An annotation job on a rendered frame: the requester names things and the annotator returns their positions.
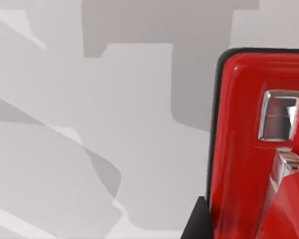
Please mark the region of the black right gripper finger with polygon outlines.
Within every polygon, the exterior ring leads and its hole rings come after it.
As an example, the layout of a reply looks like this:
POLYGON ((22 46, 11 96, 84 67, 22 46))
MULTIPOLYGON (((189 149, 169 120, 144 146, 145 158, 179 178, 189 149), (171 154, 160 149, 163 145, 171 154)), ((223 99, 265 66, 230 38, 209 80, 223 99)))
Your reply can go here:
POLYGON ((204 196, 199 196, 180 239, 214 239, 213 222, 204 196))

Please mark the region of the red stapler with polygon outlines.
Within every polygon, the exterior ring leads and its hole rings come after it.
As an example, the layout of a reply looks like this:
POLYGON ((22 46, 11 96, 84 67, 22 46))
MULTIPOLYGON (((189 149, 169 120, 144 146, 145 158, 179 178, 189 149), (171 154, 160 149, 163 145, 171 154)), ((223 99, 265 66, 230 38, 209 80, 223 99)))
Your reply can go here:
POLYGON ((214 239, 299 239, 299 49, 219 58, 204 214, 214 239))

